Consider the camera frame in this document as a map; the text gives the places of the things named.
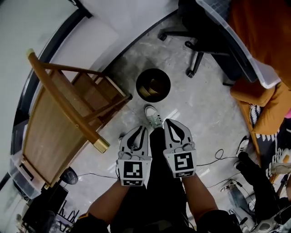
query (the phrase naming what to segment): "round trash bin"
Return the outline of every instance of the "round trash bin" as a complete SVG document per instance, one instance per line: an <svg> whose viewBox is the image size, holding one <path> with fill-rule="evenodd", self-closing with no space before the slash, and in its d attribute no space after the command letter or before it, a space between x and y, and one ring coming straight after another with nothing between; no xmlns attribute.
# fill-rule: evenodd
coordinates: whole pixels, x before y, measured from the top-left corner
<svg viewBox="0 0 291 233"><path fill-rule="evenodd" d="M170 89L170 79L160 69L143 71L136 80L137 93L147 102L155 103L165 99Z"/></svg>

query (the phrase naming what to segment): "cable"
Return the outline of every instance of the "cable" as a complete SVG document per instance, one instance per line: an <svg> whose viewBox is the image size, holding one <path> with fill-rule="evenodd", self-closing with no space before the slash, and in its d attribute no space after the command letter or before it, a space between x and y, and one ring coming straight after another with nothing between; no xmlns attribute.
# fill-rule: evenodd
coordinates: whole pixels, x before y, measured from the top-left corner
<svg viewBox="0 0 291 233"><path fill-rule="evenodd" d="M219 153L219 151L222 151L222 154L221 154L220 157L217 157L217 154ZM216 158L215 161L212 161L212 162L210 162L210 163L206 163L206 164L199 164L199 165L196 165L196 166L197 166L197 167L201 167L201 166L206 166L206 165L213 164L213 163L215 163L215 162L217 162L217 161L219 161L219 160L224 160L224 159L227 159L227 158L237 158L237 157L224 157L224 158L223 158L223 157L222 157L223 154L224 154L224 150L223 150L223 149L219 149L219 150L215 153L215 155L214 155L214 157Z"/></svg>
<svg viewBox="0 0 291 233"><path fill-rule="evenodd" d="M237 219L239 219L240 220L240 222L242 221L242 219L241 219L241 217L240 216L238 216L233 210L229 210L229 213L230 214L234 214L236 217L237 217Z"/></svg>
<svg viewBox="0 0 291 233"><path fill-rule="evenodd" d="M119 179L120 180L120 174L119 174L119 170L118 170L118 174L117 174L117 165L115 165L115 174L116 174L116 176L117 176L117 179Z"/></svg>
<svg viewBox="0 0 291 233"><path fill-rule="evenodd" d="M192 223L190 223L189 219L185 217L185 215L181 212L182 216L184 217L184 219L192 226L192 228L194 229L194 226L192 225Z"/></svg>
<svg viewBox="0 0 291 233"><path fill-rule="evenodd" d="M98 176L98 177L105 177L105 178L117 179L116 177L102 176L102 175L98 175L98 174L91 173L91 172L90 172L90 173L86 173L86 174L82 174L82 175L79 175L79 176L76 176L76 177L73 177L72 179L75 179L75 178L78 178L78 177L81 177L81 176L86 176L86 175L95 175L95 176Z"/></svg>
<svg viewBox="0 0 291 233"><path fill-rule="evenodd" d="M215 185L212 185L212 186L209 186L209 187L207 187L206 186L206 188L211 188L211 187L214 187L214 186L216 186L216 185L219 185L220 183L222 183L222 182L224 182L224 181L228 181L228 180L233 180L233 179L231 179L232 177L234 177L234 176L236 176L236 175L238 175L238 174L240 174L240 172L238 172L238 173L236 173L236 174L234 174L234 175L232 175L231 177L229 177L228 179L225 179L225 180L223 180L223 181L220 181L220 182L218 182L217 184L215 184Z"/></svg>

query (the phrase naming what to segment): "transparent container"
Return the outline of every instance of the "transparent container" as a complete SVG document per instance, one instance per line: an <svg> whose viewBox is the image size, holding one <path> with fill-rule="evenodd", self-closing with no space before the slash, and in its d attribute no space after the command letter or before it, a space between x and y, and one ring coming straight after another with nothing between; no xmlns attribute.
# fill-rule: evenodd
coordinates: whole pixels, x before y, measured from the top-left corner
<svg viewBox="0 0 291 233"><path fill-rule="evenodd" d="M241 41L239 36L226 22L229 15L231 0L196 0L197 4L204 8L207 15L217 24L222 25L228 33L233 37L233 39L240 46L247 59L250 61L261 85L266 88L272 88L281 80L276 74L273 67L263 64L258 60L254 59L247 47Z"/></svg>
<svg viewBox="0 0 291 233"><path fill-rule="evenodd" d="M34 199L40 195L45 182L31 176L27 168L22 165L23 159L24 157L21 153L12 155L8 173L27 197Z"/></svg>

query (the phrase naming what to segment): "floor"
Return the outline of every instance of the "floor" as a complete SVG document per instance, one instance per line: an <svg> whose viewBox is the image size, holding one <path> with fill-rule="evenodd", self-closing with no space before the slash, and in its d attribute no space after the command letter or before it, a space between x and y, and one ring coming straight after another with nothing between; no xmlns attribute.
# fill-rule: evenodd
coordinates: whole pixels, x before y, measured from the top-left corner
<svg viewBox="0 0 291 233"><path fill-rule="evenodd" d="M144 105L135 89L138 75L148 68L163 70L171 80L171 91L166 99L154 103L163 119L175 119L187 126L196 144L197 164L215 160L215 152L224 150L224 156L234 156L241 139L248 135L239 107L230 96L230 88L222 85L225 75L210 55L204 55L196 75L190 79L185 70L189 66L191 51L185 47L187 38L171 37L162 42L157 35L162 28L182 27L176 15L160 23L140 38L116 63L110 73L124 91L133 95L131 100L105 127L100 134L110 143L104 154L88 144L72 163L78 175L96 173L116 177L115 161L119 151L118 138L132 128L145 125L150 128L144 115ZM221 182L228 178L238 180L245 196L252 187L233 167L234 158L197 167L196 173L210 187L220 209L228 210L231 204L226 192L220 192ZM66 209L79 209L84 213L90 204L105 192L114 178L85 175L76 185L67 185L69 190Z"/></svg>

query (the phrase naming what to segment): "orange fabric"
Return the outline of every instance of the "orange fabric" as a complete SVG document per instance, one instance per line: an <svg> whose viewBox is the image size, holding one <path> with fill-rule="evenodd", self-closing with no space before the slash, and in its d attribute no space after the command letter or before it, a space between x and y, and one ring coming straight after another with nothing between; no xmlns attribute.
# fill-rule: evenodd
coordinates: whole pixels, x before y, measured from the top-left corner
<svg viewBox="0 0 291 233"><path fill-rule="evenodd" d="M250 136L253 140L253 143L254 143L254 146L256 149L257 160L258 160L259 164L261 164L261 153L260 153L259 145L257 142L256 134L252 131L253 127L252 127L251 120L250 120L250 104L243 102L243 101L240 101L240 100L236 100L236 101L237 101L237 105L241 109L241 113L245 119L246 126L248 127L248 129L250 131Z"/></svg>
<svg viewBox="0 0 291 233"><path fill-rule="evenodd" d="M284 83L280 82L276 86L274 95L260 114L253 132L266 135L276 133L290 108L291 91Z"/></svg>
<svg viewBox="0 0 291 233"><path fill-rule="evenodd" d="M232 0L228 23L252 56L291 89L291 7L285 0Z"/></svg>
<svg viewBox="0 0 291 233"><path fill-rule="evenodd" d="M274 91L274 87L265 89L258 80L251 83L245 78L240 78L231 88L231 96L237 100L264 107Z"/></svg>

